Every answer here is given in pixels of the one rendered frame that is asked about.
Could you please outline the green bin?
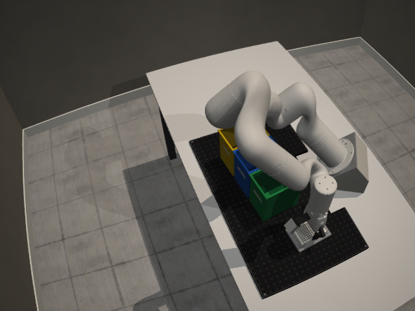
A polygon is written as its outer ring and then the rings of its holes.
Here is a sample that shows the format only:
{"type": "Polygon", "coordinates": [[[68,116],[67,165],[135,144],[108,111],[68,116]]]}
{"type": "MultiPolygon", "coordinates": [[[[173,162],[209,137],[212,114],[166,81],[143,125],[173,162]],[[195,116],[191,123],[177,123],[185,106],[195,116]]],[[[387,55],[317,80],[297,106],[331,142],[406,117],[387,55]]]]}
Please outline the green bin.
{"type": "Polygon", "coordinates": [[[294,191],[258,170],[251,174],[250,202],[263,221],[295,206],[300,191],[294,191]]]}

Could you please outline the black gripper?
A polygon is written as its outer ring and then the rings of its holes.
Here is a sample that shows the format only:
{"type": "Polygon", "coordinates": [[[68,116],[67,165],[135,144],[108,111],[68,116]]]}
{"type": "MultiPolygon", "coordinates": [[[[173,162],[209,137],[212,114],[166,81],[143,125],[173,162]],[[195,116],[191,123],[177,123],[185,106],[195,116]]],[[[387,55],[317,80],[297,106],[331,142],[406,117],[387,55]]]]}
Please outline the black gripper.
{"type": "MultiPolygon", "coordinates": [[[[302,214],[308,213],[307,210],[307,205],[306,204],[302,204],[302,214]]],[[[308,215],[310,216],[310,214],[308,213],[308,215]]],[[[307,221],[307,223],[309,224],[309,226],[311,227],[311,229],[314,231],[314,235],[312,240],[317,240],[318,237],[319,238],[323,238],[325,237],[325,233],[324,233],[324,227],[326,225],[326,221],[327,221],[327,215],[324,216],[320,216],[319,218],[316,218],[314,216],[310,216],[311,219],[307,221]],[[317,233],[317,231],[319,231],[317,233]]]]}

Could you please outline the yellow open-top bin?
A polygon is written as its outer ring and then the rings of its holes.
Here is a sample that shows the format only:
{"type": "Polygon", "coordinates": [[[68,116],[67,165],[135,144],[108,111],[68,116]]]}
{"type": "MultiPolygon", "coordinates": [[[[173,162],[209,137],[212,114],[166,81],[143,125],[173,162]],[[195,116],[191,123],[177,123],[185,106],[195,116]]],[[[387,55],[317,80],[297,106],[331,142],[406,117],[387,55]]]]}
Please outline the yellow open-top bin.
{"type": "Polygon", "coordinates": [[[234,128],[235,127],[217,130],[220,138],[220,158],[223,160],[232,176],[234,176],[233,151],[238,149],[234,137],[234,128]]]}

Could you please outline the blue open-top bin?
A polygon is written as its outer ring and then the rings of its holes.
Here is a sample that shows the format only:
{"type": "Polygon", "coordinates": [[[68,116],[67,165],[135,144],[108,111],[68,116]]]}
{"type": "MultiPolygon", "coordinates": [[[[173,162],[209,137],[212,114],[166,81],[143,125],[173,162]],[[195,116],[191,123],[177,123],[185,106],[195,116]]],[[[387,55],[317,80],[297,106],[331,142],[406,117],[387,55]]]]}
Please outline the blue open-top bin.
{"type": "Polygon", "coordinates": [[[239,152],[238,149],[234,153],[234,178],[247,198],[250,197],[250,177],[249,174],[259,169],[250,164],[239,152]],[[248,174],[247,174],[248,173],[248,174]]]}

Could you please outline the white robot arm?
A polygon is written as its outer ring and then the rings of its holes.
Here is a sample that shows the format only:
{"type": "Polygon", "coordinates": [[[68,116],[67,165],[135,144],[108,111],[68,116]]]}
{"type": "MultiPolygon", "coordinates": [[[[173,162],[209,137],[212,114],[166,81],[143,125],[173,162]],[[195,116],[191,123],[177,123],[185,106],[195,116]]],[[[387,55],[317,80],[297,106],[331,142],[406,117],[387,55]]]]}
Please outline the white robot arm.
{"type": "Polygon", "coordinates": [[[259,170],[295,191],[310,182],[309,214],[316,218],[328,214],[337,190],[332,176],[350,164],[354,147],[348,139],[338,139],[320,120],[316,97],[308,84],[297,82],[277,95],[264,75],[247,71],[207,102],[205,114],[216,128],[235,127],[239,152],[259,170]],[[265,131],[265,123],[280,130],[299,117],[296,133],[320,162],[313,158],[298,161],[265,131]]]}

